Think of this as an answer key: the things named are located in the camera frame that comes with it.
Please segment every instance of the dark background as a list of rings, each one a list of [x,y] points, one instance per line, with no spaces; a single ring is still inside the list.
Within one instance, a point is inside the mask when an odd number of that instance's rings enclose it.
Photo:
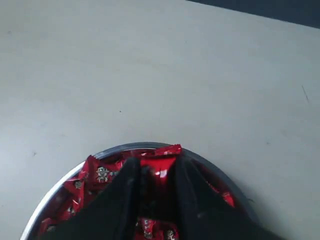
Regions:
[[[320,0],[188,0],[320,29]]]

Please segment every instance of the table surface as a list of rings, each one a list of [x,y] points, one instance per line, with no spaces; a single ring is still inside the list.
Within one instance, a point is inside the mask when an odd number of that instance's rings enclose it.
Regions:
[[[88,155],[180,143],[316,240],[320,30],[184,0],[3,0],[0,239]]]

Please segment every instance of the round metal tray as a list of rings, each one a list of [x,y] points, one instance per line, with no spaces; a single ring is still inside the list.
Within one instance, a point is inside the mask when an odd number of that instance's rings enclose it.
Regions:
[[[107,150],[95,154],[94,157],[102,160],[124,151],[139,149],[157,149],[166,146],[169,146],[169,144],[159,142],[135,142],[109,148]],[[236,184],[217,166],[215,166],[205,158],[199,156],[198,154],[187,149],[183,149],[182,154],[193,159],[197,163],[199,170],[203,171],[202,173],[204,175],[209,175],[212,177],[213,180],[218,180],[222,185],[224,185],[224,187],[228,191],[230,191],[233,197],[235,198],[237,207],[240,208],[243,211],[243,213],[246,214],[253,222],[257,224],[260,223],[256,213],[250,206],[250,203],[246,196],[236,186]],[[59,205],[63,202],[64,195],[66,194],[63,188],[64,182],[75,176],[82,169],[83,164],[84,162],[80,163],[71,171],[69,171],[45,194],[41,202],[34,210],[32,216],[30,217],[21,235],[20,240],[31,240],[32,237],[34,237],[35,231],[37,227],[40,225],[41,221],[46,218],[46,215],[48,215],[49,212],[54,211],[54,209],[50,209],[50,206]]]

